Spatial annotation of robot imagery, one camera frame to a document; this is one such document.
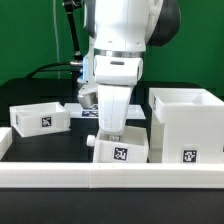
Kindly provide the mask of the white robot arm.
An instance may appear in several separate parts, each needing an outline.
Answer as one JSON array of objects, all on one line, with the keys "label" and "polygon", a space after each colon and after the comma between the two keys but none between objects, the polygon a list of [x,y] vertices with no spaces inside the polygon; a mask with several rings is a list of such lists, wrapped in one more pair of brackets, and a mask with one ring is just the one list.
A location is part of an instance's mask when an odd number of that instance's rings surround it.
[{"label": "white robot arm", "polygon": [[99,128],[119,136],[146,48],[165,45],[179,30],[178,0],[84,0],[84,6],[84,27],[94,39]]}]

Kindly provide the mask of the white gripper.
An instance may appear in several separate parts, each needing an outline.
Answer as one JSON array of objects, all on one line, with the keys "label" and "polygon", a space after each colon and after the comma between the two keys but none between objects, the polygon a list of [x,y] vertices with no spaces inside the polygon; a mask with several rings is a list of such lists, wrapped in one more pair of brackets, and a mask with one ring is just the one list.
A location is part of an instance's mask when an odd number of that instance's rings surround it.
[{"label": "white gripper", "polygon": [[99,128],[103,133],[123,133],[132,91],[131,86],[98,86]]}]

